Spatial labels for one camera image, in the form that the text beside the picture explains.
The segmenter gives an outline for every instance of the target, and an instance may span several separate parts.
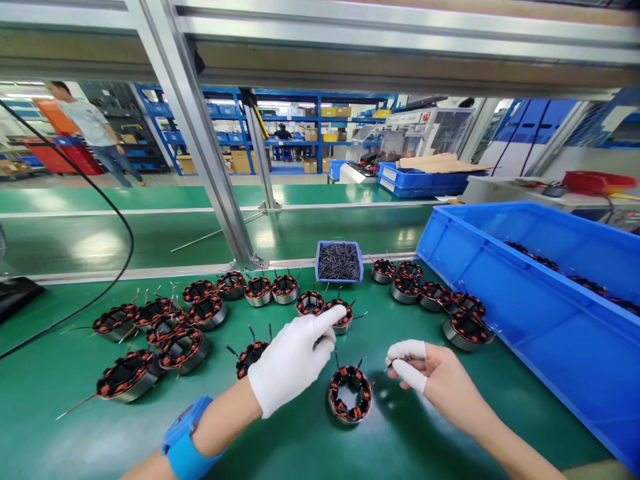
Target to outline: white glove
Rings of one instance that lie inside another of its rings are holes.
[[[346,314],[346,308],[336,305],[317,317],[294,319],[249,367],[249,383],[262,408],[262,418],[269,418],[317,380],[335,348],[331,326]],[[313,348],[320,337],[322,340]]]
[[[387,358],[385,358],[385,366],[393,366],[393,369],[398,372],[400,378],[408,386],[424,395],[427,384],[426,376],[405,362],[404,359],[424,360],[425,358],[427,358],[427,348],[423,341],[404,340],[390,346]]]

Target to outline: green conveyor surface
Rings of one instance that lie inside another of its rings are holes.
[[[204,187],[105,188],[121,210],[210,208]],[[259,185],[236,185],[238,205],[257,207],[264,201]],[[282,205],[322,203],[403,202],[377,183],[358,185],[274,185],[273,196]],[[93,189],[0,189],[0,213],[76,212],[110,210]]]
[[[268,212],[247,224],[254,250],[269,260],[312,258],[319,240],[356,241],[364,254],[414,251],[431,205]],[[245,218],[254,215],[244,212]],[[222,234],[170,250],[220,228],[213,212],[127,216],[135,236],[129,268],[228,263]],[[3,219],[12,275],[110,271],[127,256],[127,232],[115,215]]]
[[[372,380],[384,368],[388,347],[417,338],[447,345],[440,324],[443,315],[418,305],[395,302],[388,286],[369,275],[362,284],[348,284],[341,297],[354,299],[356,321],[339,337],[340,363],[356,365]],[[437,280],[425,269],[427,279]],[[181,286],[194,277],[173,278]],[[293,305],[270,303],[254,309],[244,299],[228,302],[229,316],[207,333],[214,342],[211,356],[195,372],[167,375],[140,400],[122,405],[92,399],[55,422],[62,412],[95,392],[95,382],[124,354],[118,345],[90,337],[90,330],[60,332],[91,325],[110,307],[132,300],[136,288],[168,295],[170,279],[122,281],[95,305],[63,327],[0,361],[0,436],[2,478],[52,480],[112,480],[156,449],[174,418],[199,396],[215,397],[236,382],[236,358],[228,343],[241,351],[251,342],[247,324],[258,339],[268,340],[295,314]],[[301,286],[315,278],[305,269]],[[0,326],[0,351],[85,304],[104,283],[55,285],[19,314]],[[327,298],[333,298],[331,284]],[[141,335],[136,348],[143,348]],[[549,390],[502,342],[472,354],[456,351],[480,392],[497,414],[559,469],[611,458],[607,450],[570,414]],[[345,427],[327,405],[332,359],[300,397],[270,419],[255,422],[227,450],[210,479],[496,479],[505,478],[496,463],[470,438],[454,429],[421,397],[400,390],[386,376],[374,387],[369,416],[356,427]]]

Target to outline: forearm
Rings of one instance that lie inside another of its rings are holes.
[[[214,457],[222,452],[254,420],[260,418],[262,410],[245,377],[209,404],[191,439],[205,457]],[[169,459],[157,450],[123,480],[153,478],[174,480]]]
[[[532,446],[497,417],[472,437],[507,472],[512,480],[558,480],[565,477]]]
[[[115,130],[113,128],[111,128],[110,124],[103,123],[103,125],[104,125],[105,130],[109,134],[109,136],[113,139],[113,141],[116,142],[116,143],[120,143],[120,137],[118,137],[118,134],[115,132]]]

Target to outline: blue shelving rack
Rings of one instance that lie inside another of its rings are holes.
[[[175,166],[178,174],[183,175],[182,171],[178,167],[176,156],[178,152],[186,153],[184,148],[184,140],[182,135],[180,134],[178,128],[173,122],[173,115],[171,114],[171,109],[169,108],[168,103],[162,102],[163,100],[163,92],[158,84],[148,84],[148,83],[136,83],[135,88],[142,98],[145,108],[151,118],[151,121],[158,130],[158,134],[167,148],[169,155],[171,156],[171,160]],[[147,96],[144,94],[144,90],[152,90],[155,92],[158,99],[161,101],[160,103],[151,102],[148,100]],[[385,119],[378,119],[372,117],[322,117],[322,103],[336,103],[336,104],[366,104],[366,105],[376,105],[376,108],[372,109],[371,112],[378,109],[389,109],[393,110],[395,104],[397,103],[397,95],[392,94],[384,94],[384,93],[344,93],[344,92],[330,92],[330,91],[297,91],[297,90],[267,90],[267,89],[256,89],[255,90],[258,101],[260,100],[271,100],[271,101],[293,101],[293,102],[302,102],[302,103],[313,103],[315,104],[315,109],[317,115],[314,117],[302,117],[302,116],[284,116],[284,115],[263,115],[262,120],[264,122],[268,121],[295,121],[295,122],[306,122],[306,123],[315,123],[318,128],[318,141],[305,141],[305,140],[292,140],[292,141],[281,141],[278,139],[269,138],[265,140],[265,146],[273,146],[273,147],[314,147],[315,148],[315,156],[318,160],[318,172],[321,173],[321,156],[322,156],[322,147],[323,146],[339,146],[339,145],[350,145],[351,142],[346,141],[338,141],[338,142],[323,142],[322,141],[322,124],[326,122],[331,123],[357,123],[359,125],[370,125],[372,123],[384,123]],[[247,132],[248,127],[245,125],[245,121],[247,119],[246,114],[244,112],[244,108],[242,102],[240,102],[240,90],[238,88],[225,88],[225,87],[203,87],[203,94],[206,99],[232,99],[233,104],[235,106],[235,112],[232,114],[222,114],[220,112],[212,111],[211,119],[212,120],[237,120],[240,122],[240,130],[241,130],[241,139],[240,140],[228,140],[228,139],[220,139],[220,137],[224,137],[225,135],[219,135],[219,143],[220,145],[228,145],[234,147],[244,147],[249,156],[249,164],[251,166],[251,174],[255,174],[255,169],[253,168],[253,159],[251,157],[251,147],[252,142],[249,140]],[[157,122],[157,118],[163,117],[166,118],[169,122],[169,126],[171,130],[162,130],[160,125]]]

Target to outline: glove finger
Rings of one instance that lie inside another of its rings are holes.
[[[424,394],[427,378],[404,360],[394,360],[393,369],[400,378],[414,390]]]
[[[313,341],[318,340],[320,335],[326,332],[327,329],[336,323],[341,318],[344,318],[347,314],[347,309],[342,305],[336,305],[335,307],[322,312],[312,320],[313,325]]]
[[[315,371],[320,374],[320,370],[324,368],[329,359],[331,358],[331,352],[335,348],[335,343],[330,338],[324,337],[318,345],[315,346],[313,351],[313,362],[315,364]]]
[[[390,346],[385,358],[385,367],[388,367],[395,359],[425,359],[427,358],[427,349],[425,343],[420,340],[404,340],[394,343]]]

